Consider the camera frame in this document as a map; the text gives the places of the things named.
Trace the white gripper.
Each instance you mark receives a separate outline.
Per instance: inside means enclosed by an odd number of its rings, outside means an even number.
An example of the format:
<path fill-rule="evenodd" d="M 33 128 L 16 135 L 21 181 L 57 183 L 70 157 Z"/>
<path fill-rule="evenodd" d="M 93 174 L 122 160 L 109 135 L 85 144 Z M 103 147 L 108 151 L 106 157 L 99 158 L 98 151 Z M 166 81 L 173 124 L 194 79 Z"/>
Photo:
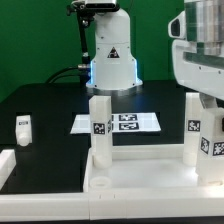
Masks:
<path fill-rule="evenodd" d="M 172 43 L 173 70 L 177 82 L 201 92 L 204 109 L 217 108 L 216 98 L 224 101 L 224 46 L 218 56 L 197 52 L 197 45 L 185 40 Z"/>

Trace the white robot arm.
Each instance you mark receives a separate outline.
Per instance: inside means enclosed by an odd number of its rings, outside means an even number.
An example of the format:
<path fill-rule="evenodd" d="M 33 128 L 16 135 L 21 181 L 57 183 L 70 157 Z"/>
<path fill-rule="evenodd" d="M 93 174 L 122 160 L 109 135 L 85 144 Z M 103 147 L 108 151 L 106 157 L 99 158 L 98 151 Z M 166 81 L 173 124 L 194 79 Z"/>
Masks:
<path fill-rule="evenodd" d="M 139 86 L 130 50 L 130 18 L 117 0 L 84 0 L 96 21 L 96 55 L 88 86 L 101 91 Z M 200 93 L 205 108 L 224 101 L 224 0 L 184 0 L 168 24 L 177 82 Z"/>

